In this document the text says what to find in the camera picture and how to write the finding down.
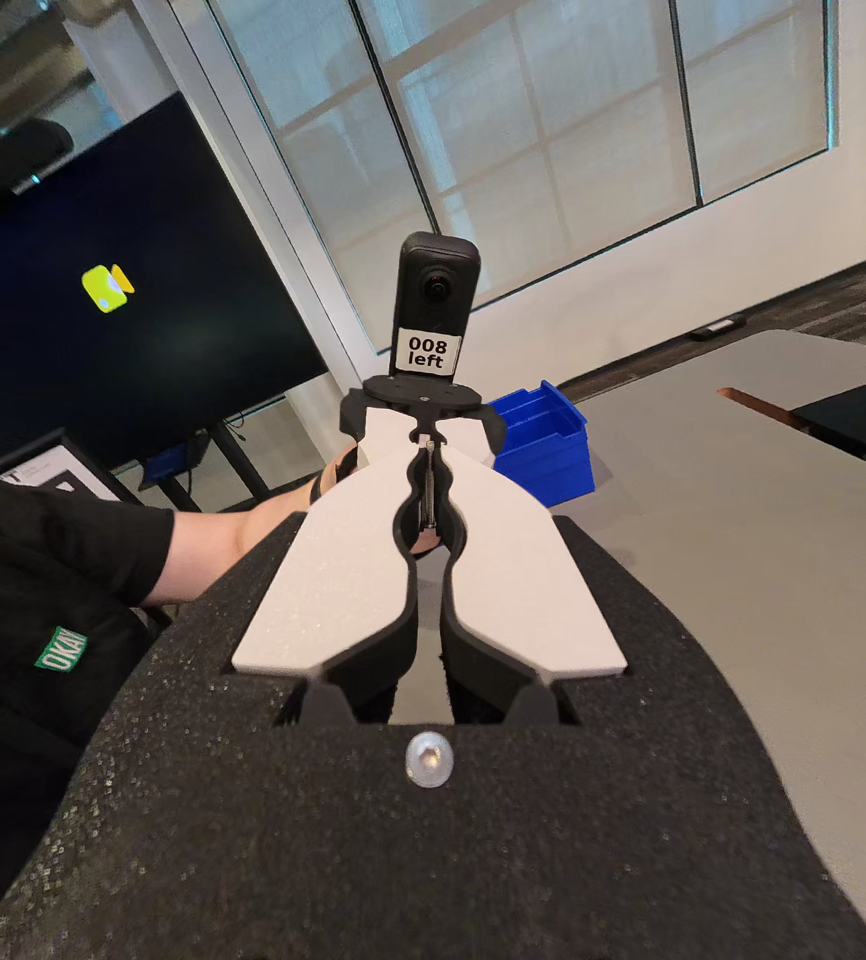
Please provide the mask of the large grid window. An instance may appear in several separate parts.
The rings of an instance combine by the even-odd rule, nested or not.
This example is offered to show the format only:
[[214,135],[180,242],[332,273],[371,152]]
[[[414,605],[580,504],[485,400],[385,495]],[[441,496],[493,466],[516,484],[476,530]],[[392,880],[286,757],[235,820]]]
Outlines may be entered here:
[[376,354],[407,234],[494,302],[831,145],[827,2],[174,2],[232,61]]

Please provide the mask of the black display stand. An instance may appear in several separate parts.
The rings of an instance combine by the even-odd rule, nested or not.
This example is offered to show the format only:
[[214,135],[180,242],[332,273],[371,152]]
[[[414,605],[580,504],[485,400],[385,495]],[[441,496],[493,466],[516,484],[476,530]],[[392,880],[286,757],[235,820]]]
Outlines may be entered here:
[[142,479],[141,476],[138,491],[144,493],[151,489],[158,489],[177,510],[201,513],[202,508],[192,494],[193,472],[201,465],[210,446],[216,446],[226,462],[232,467],[234,473],[237,474],[249,491],[252,504],[257,506],[269,500],[272,497],[271,488],[243,450],[242,445],[239,443],[240,438],[238,434],[229,428],[224,420],[217,421],[205,429],[197,430],[180,442],[180,444],[186,441],[189,442],[191,464],[194,468],[187,474],[180,474],[173,479],[168,479],[147,489],[139,489]]

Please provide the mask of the large black display screen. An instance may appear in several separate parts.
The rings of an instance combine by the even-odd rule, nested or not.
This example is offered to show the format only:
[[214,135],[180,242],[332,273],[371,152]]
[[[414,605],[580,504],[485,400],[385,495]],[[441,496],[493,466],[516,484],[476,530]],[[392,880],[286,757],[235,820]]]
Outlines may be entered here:
[[327,371],[181,93],[0,213],[0,458],[144,460]]

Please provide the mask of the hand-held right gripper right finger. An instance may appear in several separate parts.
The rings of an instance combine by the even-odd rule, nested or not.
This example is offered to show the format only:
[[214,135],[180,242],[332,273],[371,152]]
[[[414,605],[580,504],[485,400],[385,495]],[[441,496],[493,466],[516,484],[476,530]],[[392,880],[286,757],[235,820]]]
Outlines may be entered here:
[[460,627],[546,683],[623,673],[628,662],[547,508],[463,451],[440,451],[465,535],[451,573]]

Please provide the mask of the blue plastic bin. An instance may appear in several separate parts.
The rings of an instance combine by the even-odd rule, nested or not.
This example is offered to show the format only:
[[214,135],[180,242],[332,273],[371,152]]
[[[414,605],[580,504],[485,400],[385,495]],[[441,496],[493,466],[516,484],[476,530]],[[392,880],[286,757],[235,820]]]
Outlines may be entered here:
[[586,418],[546,380],[490,403],[507,426],[497,473],[552,508],[595,491]]

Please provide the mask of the steel bolt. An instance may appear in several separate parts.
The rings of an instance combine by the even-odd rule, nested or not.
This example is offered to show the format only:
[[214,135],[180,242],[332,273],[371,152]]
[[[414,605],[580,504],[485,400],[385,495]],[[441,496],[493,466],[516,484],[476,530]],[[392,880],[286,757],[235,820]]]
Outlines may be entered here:
[[424,532],[437,529],[437,494],[436,494],[436,454],[437,443],[432,435],[424,443],[425,467],[423,474],[422,497],[419,503],[419,522]]

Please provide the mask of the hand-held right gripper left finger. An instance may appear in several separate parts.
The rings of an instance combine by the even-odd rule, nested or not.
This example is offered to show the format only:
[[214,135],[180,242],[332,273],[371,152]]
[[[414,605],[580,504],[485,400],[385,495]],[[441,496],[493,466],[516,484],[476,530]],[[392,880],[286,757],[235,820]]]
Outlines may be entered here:
[[241,674],[315,678],[407,611],[418,447],[394,447],[306,513],[232,655]]

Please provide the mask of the black video bar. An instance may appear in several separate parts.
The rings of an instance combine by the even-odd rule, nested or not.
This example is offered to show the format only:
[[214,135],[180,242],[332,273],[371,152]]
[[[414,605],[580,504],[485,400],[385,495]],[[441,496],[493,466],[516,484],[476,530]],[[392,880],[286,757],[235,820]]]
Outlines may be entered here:
[[75,142],[65,126],[31,118],[0,136],[0,208],[15,198],[17,187],[66,158]]

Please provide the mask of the person's left hand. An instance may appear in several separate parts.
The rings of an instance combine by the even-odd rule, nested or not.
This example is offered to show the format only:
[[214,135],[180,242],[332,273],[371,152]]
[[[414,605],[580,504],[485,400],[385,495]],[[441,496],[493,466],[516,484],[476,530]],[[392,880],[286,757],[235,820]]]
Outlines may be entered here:
[[344,479],[354,474],[358,469],[358,444],[353,442],[347,450],[330,462],[319,474],[317,493],[311,493],[310,502],[323,497]]

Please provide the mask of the small blue tablet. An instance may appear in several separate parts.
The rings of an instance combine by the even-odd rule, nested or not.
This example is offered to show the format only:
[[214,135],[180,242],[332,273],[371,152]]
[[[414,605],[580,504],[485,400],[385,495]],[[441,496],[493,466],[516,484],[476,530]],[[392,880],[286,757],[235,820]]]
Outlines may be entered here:
[[190,444],[188,441],[176,444],[141,462],[142,479],[139,490],[146,490],[180,474],[188,474],[194,467],[191,464]]

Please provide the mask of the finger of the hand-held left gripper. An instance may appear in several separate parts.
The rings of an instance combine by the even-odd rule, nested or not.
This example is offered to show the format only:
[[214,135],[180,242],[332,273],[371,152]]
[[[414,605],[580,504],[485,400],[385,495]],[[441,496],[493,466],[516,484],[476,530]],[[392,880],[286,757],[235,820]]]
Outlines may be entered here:
[[477,418],[448,418],[437,421],[441,443],[453,452],[459,451],[483,466],[493,466],[495,454],[487,438],[486,426]]
[[358,469],[364,470],[389,457],[409,465],[416,457],[413,416],[387,407],[367,407],[364,437],[358,440]]

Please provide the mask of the black-framed sign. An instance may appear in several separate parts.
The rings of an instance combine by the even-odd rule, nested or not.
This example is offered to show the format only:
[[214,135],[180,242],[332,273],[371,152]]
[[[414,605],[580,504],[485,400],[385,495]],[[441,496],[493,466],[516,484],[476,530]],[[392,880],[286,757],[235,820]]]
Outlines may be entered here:
[[1,456],[0,481],[33,489],[89,493],[105,501],[142,504],[135,493],[63,428]]

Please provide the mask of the person's left forearm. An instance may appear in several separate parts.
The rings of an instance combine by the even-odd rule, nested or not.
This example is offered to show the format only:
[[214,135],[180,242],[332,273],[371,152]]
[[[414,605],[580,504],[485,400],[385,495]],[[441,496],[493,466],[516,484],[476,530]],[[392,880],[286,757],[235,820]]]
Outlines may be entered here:
[[176,513],[164,567],[141,608],[195,601],[291,516],[305,514],[330,485],[319,474],[251,510]]

